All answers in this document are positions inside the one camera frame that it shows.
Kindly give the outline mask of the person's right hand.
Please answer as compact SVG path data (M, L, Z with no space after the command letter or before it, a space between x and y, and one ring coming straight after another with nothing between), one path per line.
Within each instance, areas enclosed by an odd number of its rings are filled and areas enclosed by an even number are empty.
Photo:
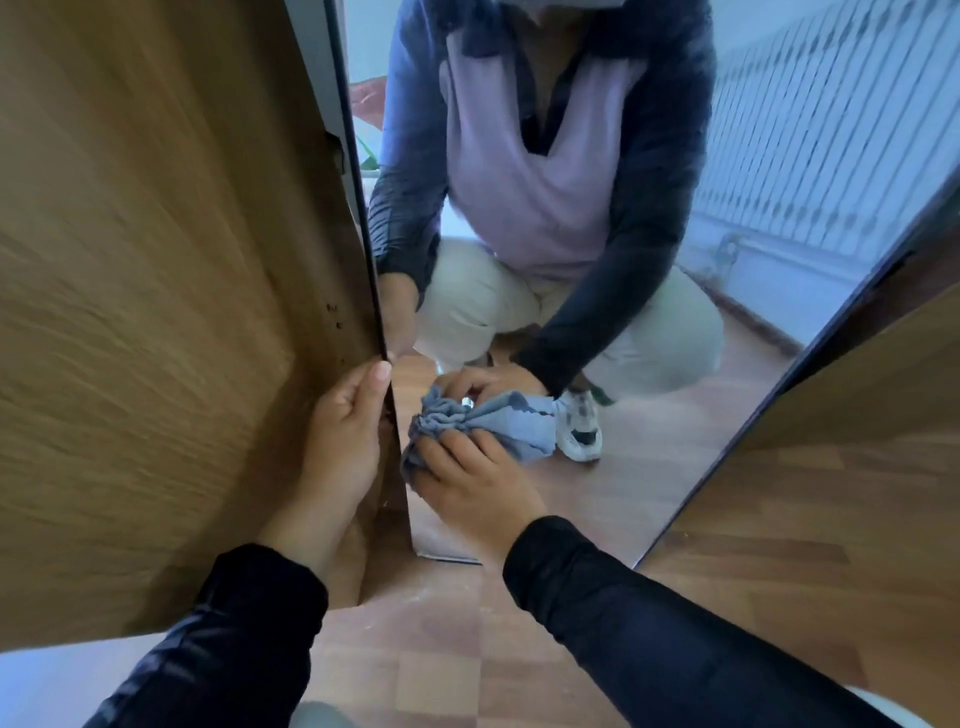
M484 430L467 434L485 454L484 468L462 468L438 439L420 438L424 467L447 489L439 519L486 569L501 572L522 533L549 515L532 475Z

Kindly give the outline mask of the person's left hand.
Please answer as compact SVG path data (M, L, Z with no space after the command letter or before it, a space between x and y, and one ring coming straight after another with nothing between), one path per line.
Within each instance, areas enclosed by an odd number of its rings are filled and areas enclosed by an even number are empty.
M379 469L381 449L364 453L352 428L353 370L318 399L294 500L313 528L329 533L354 517Z

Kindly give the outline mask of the blue cleaning cloth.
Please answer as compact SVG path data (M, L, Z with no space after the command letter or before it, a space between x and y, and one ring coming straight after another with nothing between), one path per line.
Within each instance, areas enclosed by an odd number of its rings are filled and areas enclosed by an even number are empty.
M438 439L444 431L487 431L516 461L527 464L552 455L556 449L557 405L552 397L510 391L480 405L466 398L443 395L433 385L421 400L421 411L408 429L408 443L400 460L400 473L411 485L425 462L417 450L421 438Z

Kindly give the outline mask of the brown wooden wardrobe door panel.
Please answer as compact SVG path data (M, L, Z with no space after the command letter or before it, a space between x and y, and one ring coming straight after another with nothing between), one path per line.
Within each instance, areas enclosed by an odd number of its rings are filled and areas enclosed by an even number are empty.
M0 654L168 629L378 354L330 0L0 0Z

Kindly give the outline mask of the person's right forearm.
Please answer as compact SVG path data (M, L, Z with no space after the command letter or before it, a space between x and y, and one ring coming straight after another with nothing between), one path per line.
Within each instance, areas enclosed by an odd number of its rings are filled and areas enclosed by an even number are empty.
M631 728L900 728L846 687L599 549L531 522L502 570Z

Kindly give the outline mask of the person's left forearm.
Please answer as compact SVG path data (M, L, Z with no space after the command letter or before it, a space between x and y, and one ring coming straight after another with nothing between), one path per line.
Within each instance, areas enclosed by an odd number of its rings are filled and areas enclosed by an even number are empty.
M330 606L319 574L349 520L295 507L218 556L190 611L82 728L289 728Z

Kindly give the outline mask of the person's beige trousers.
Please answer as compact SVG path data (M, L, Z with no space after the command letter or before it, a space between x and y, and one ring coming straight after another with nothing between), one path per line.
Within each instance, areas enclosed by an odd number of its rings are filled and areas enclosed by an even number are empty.
M904 706L869 690L848 685L846 687L859 699L880 711L900 728L933 728L933 726ZM329 703L308 701L294 710L289 728L361 728L341 710Z

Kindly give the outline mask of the brown wooden cabinet panel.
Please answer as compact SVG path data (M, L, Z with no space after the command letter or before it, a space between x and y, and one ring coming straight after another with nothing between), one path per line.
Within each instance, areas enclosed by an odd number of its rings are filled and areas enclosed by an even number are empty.
M746 451L960 441L960 219L909 256L762 415Z

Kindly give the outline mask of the tall mirror with dark frame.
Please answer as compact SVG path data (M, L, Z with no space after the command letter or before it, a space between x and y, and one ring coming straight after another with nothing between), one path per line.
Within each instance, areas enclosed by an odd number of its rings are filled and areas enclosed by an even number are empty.
M639 564L960 164L960 0L717 0L714 124L680 268L720 310L718 373L601 413L600 465L548 502Z

